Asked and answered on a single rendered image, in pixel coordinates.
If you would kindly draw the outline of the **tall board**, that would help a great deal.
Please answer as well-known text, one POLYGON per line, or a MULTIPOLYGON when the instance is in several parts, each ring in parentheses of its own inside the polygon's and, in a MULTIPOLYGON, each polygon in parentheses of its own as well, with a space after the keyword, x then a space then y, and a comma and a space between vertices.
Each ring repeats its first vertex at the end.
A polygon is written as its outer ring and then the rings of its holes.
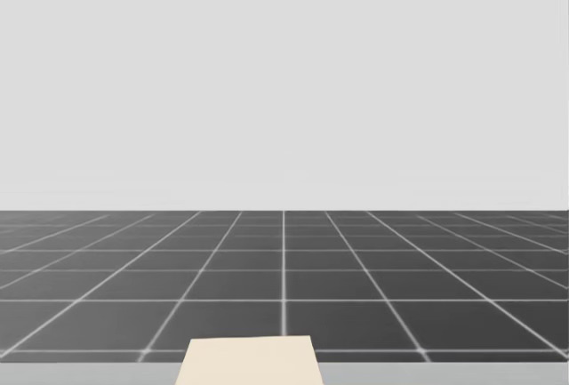
POLYGON ((325 385, 308 336, 193 339, 174 385, 325 385))

